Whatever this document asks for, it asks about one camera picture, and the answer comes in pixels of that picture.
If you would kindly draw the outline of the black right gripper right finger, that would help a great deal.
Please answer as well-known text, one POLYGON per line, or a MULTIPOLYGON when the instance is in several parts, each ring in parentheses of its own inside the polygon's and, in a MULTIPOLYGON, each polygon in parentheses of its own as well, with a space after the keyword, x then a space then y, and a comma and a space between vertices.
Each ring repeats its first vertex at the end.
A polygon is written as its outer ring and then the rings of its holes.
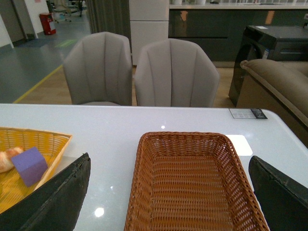
POLYGON ((248 171, 269 229, 306 231, 308 189, 255 155, 248 171))

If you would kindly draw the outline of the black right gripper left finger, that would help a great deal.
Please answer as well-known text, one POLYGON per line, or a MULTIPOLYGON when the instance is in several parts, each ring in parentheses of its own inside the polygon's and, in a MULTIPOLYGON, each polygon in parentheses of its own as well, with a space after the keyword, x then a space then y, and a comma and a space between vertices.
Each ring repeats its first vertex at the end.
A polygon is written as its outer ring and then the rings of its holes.
POLYGON ((91 159, 84 153, 0 215, 2 231, 72 231, 87 193, 91 159))

